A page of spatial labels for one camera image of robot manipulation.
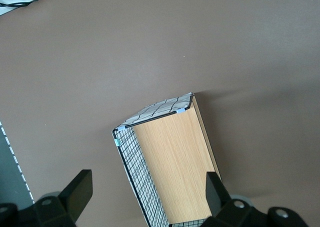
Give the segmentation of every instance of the wire mesh cage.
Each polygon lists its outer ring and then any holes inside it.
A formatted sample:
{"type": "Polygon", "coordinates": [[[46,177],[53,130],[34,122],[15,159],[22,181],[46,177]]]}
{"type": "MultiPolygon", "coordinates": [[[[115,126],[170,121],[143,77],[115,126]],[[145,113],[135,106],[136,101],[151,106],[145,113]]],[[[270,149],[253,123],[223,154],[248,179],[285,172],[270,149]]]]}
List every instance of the wire mesh cage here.
{"type": "Polygon", "coordinates": [[[190,108],[193,96],[188,93],[146,106],[112,131],[128,180],[149,227],[199,227],[204,222],[204,219],[179,223],[168,221],[134,129],[142,123],[185,112],[190,108]]]}

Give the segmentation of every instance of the wire grid panel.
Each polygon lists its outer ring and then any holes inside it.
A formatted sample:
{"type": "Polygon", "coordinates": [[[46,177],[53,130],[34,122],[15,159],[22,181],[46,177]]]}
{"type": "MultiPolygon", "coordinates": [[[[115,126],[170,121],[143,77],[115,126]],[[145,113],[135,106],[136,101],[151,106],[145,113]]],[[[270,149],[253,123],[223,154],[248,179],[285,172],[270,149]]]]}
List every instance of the wire grid panel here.
{"type": "Polygon", "coordinates": [[[139,123],[157,119],[165,115],[179,111],[183,112],[186,108],[190,107],[193,95],[194,94],[190,92],[180,97],[165,99],[161,102],[146,106],[137,114],[120,124],[116,129],[121,130],[125,127],[137,125],[139,123]]]}
{"type": "Polygon", "coordinates": [[[205,220],[206,219],[199,219],[184,223],[174,223],[170,224],[169,227],[200,227],[205,222],[205,220]]]}
{"type": "Polygon", "coordinates": [[[119,140],[118,150],[147,224],[150,227],[168,227],[167,216],[134,129],[129,127],[114,134],[119,140]]]}

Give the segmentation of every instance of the metal screw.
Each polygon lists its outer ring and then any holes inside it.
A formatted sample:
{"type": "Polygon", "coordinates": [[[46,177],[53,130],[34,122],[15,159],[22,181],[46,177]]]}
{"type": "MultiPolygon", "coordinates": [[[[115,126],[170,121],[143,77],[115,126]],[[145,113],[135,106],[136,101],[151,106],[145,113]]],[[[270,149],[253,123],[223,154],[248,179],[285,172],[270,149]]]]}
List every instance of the metal screw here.
{"type": "Polygon", "coordinates": [[[42,201],[42,203],[41,203],[41,205],[43,205],[43,206],[47,206],[50,204],[51,204],[51,199],[46,199],[46,200],[42,201]]]}
{"type": "Polygon", "coordinates": [[[242,203],[240,200],[236,200],[236,201],[234,202],[234,205],[235,205],[236,207],[240,208],[240,209],[242,209],[242,208],[245,207],[245,204],[242,203]]]}
{"type": "Polygon", "coordinates": [[[4,213],[8,210],[8,207],[1,207],[0,208],[0,213],[4,213]]]}
{"type": "Polygon", "coordinates": [[[278,208],[275,212],[280,217],[283,217],[283,218],[289,217],[288,213],[286,211],[284,211],[283,209],[278,208]]]}

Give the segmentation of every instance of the light wood panel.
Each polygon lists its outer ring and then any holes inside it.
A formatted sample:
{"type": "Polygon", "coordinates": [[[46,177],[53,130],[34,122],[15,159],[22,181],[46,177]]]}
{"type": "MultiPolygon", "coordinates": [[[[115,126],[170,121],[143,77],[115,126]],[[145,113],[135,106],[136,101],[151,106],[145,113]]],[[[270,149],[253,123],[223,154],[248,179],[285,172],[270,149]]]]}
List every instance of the light wood panel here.
{"type": "Polygon", "coordinates": [[[134,127],[169,223],[211,215],[206,174],[215,171],[194,104],[134,127]]]}

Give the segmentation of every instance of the wooden board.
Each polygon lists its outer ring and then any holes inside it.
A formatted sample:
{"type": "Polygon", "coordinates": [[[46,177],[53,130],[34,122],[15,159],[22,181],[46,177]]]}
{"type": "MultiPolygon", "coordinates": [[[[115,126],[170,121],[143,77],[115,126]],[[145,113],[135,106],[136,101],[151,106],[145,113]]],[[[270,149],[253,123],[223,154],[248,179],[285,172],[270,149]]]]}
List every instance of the wooden board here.
{"type": "Polygon", "coordinates": [[[216,162],[194,104],[183,113],[136,125],[134,131],[169,223],[211,216],[206,174],[215,171],[216,162]]]}

